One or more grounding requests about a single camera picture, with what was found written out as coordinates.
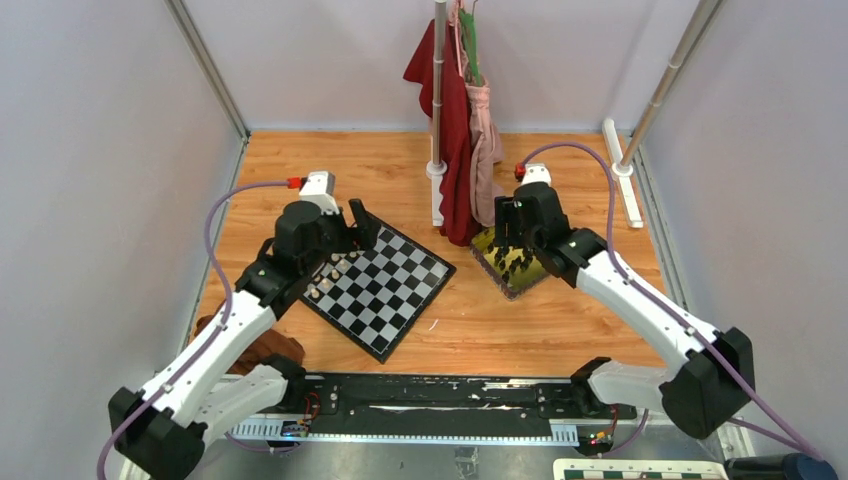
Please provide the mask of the yellow metal tin tray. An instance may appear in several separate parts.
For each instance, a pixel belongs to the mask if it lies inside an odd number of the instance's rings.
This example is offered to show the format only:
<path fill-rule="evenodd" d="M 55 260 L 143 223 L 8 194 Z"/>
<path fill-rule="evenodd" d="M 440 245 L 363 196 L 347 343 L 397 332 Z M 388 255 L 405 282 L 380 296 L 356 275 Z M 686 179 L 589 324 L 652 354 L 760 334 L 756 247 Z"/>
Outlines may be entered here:
<path fill-rule="evenodd" d="M 508 301 L 517 300 L 549 277 L 529 250 L 497 246 L 493 228 L 481 231 L 471 240 L 470 252 Z"/>

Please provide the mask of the black white chessboard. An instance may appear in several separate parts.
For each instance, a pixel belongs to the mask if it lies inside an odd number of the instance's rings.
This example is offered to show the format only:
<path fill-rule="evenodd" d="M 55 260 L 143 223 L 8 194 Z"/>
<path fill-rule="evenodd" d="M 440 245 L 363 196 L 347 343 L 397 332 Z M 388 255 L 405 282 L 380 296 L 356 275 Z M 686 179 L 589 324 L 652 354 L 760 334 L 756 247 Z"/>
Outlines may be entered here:
<path fill-rule="evenodd" d="M 381 219 L 376 246 L 360 251 L 346 290 L 301 301 L 371 357 L 385 363 L 437 298 L 456 267 Z"/>

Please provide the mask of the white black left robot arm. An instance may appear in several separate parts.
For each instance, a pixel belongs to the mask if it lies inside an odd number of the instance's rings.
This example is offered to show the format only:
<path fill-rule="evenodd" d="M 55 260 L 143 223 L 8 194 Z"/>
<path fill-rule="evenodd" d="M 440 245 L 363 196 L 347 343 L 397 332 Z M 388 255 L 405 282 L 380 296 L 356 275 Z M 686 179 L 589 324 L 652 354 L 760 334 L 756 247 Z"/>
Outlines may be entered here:
<path fill-rule="evenodd" d="M 288 204 L 199 336 L 136 391 L 119 388 L 107 410 L 116 450 L 152 479 L 185 479 L 207 446 L 270 406 L 298 411 L 306 400 L 302 370 L 286 361 L 261 364 L 221 390 L 214 387 L 241 354 L 281 319 L 334 254 L 375 246 L 380 225 L 359 199 L 327 212 L 307 200 Z"/>

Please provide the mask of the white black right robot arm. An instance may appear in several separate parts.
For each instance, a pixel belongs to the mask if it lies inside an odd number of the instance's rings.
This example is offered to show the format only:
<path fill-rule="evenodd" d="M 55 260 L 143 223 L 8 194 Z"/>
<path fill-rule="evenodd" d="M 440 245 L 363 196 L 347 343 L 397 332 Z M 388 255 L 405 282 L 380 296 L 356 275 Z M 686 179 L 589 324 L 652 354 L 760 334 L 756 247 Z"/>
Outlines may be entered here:
<path fill-rule="evenodd" d="M 753 345 L 736 327 L 720 331 L 645 285 L 608 242 L 574 228 L 544 182 L 495 200 L 495 243 L 528 250 L 544 269 L 595 298 L 663 359 L 662 368 L 597 358 L 577 373 L 571 403 L 584 417 L 612 404 L 665 414 L 682 432 L 705 439 L 751 400 Z"/>

